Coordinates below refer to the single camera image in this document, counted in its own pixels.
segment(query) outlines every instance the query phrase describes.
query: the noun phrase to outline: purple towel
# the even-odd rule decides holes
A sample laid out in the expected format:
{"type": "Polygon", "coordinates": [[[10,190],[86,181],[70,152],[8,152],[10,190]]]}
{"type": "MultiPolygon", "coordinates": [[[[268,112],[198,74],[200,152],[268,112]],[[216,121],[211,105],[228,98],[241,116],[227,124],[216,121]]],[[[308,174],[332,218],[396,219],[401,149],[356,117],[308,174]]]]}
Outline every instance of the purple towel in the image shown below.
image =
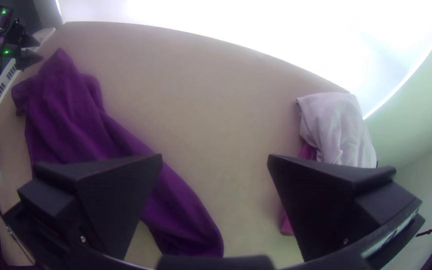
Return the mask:
{"type": "MultiPolygon", "coordinates": [[[[25,136],[32,164],[69,164],[153,152],[106,114],[98,81],[81,74],[62,49],[37,75],[15,85],[12,98],[17,114],[26,114],[25,136]]],[[[223,239],[215,223],[198,196],[166,164],[141,220],[163,254],[223,256],[223,239]]]]}

